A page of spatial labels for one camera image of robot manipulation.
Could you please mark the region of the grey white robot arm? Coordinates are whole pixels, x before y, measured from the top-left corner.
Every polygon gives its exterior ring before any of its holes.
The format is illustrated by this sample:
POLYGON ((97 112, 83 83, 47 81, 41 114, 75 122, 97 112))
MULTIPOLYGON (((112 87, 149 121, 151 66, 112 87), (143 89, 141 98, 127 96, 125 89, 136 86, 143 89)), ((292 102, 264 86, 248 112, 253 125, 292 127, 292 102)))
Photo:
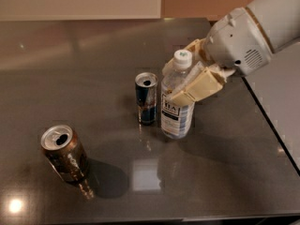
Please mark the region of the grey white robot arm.
POLYGON ((300 38, 300 0, 254 0, 187 45, 196 64, 167 99, 186 106, 220 91, 232 75, 247 76, 300 38))

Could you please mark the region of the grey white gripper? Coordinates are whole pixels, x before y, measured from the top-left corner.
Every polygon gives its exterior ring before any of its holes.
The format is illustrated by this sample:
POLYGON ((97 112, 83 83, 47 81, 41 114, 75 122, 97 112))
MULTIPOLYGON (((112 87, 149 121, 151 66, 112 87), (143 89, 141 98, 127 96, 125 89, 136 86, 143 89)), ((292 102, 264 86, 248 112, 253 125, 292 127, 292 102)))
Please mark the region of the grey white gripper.
POLYGON ((235 71, 247 76, 269 64, 271 58, 271 49, 255 17, 247 8, 236 8, 213 25, 205 40, 195 39, 173 53, 162 75, 176 71, 187 76, 167 100, 181 107, 191 105, 219 92, 235 71), (217 64, 207 66, 205 56, 217 64))

